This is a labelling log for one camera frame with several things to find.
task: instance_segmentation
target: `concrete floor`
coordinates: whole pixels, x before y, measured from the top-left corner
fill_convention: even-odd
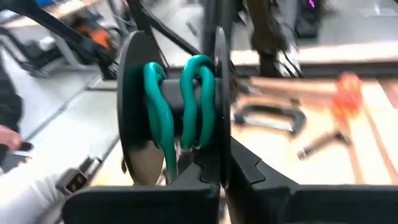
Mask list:
[[[199,47],[198,39],[185,21],[200,15],[201,9],[185,6],[183,0],[163,1],[152,12],[192,45]],[[398,17],[366,18],[361,13],[362,9],[373,6],[373,0],[329,1],[334,13],[324,19],[318,40],[302,44],[353,44],[398,39],[398,30],[395,29]],[[393,0],[382,0],[381,6],[398,12],[398,5]],[[98,10],[108,23],[113,23],[107,5],[98,6]],[[14,32],[22,40],[40,39],[46,35],[42,27]],[[168,61],[172,62],[185,54],[164,36],[158,32],[155,34]],[[249,49],[249,35],[245,27],[235,29],[233,48]],[[48,79],[36,79],[21,70],[10,56],[5,55],[5,58],[7,69],[24,98],[21,134],[34,144],[33,156],[65,150],[102,157],[113,146],[118,137],[116,93],[84,91],[85,86],[97,80],[97,73],[64,72],[53,74]]]

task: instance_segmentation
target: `black disc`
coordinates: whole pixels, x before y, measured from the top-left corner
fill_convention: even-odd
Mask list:
[[[163,63],[153,38],[141,31],[129,34],[121,52],[117,105],[119,135],[126,166],[131,177],[139,182],[139,177],[134,176],[129,152],[142,150],[150,139],[143,67],[148,62]]]
[[[223,114],[223,133],[221,135],[221,184],[228,189],[231,172],[231,121],[229,103],[229,49],[226,45],[224,30],[216,32],[215,49],[216,76],[221,77],[221,106]]]

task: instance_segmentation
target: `workshop table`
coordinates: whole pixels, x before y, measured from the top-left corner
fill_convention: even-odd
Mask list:
[[[397,60],[398,43],[361,44],[302,49],[301,62],[352,62]],[[252,51],[232,52],[235,64],[255,64]],[[184,64],[186,59],[175,62]],[[330,95],[335,80],[292,80],[253,78],[252,84],[273,95],[243,96],[239,104],[267,103],[289,105],[279,96],[299,97],[300,109],[307,117],[303,131],[295,138],[287,133],[254,126],[231,125],[231,135],[264,162],[300,184],[398,184],[398,79],[364,80],[364,107],[349,121],[351,147],[334,142],[307,160],[300,161],[296,152],[319,135],[335,127],[330,114]],[[121,146],[111,152],[91,185],[132,185],[123,174]],[[222,223],[230,223],[229,216]]]
[[[104,0],[69,0],[65,3],[49,7],[47,9],[47,12],[50,13],[53,17],[57,18],[58,20],[62,20],[72,15],[78,14],[79,12],[87,9],[88,7],[94,6],[95,4],[101,3],[103,1]],[[22,16],[14,21],[4,24],[3,27],[6,29],[15,29],[21,27],[32,27],[37,25],[39,24],[36,21],[26,16]],[[87,66],[80,63],[63,38],[61,38],[57,34],[54,34],[53,32],[50,32],[50,35],[54,38],[55,44],[61,51],[62,55],[65,57],[65,60],[70,65],[70,69],[82,72],[98,70],[97,66],[95,67]]]

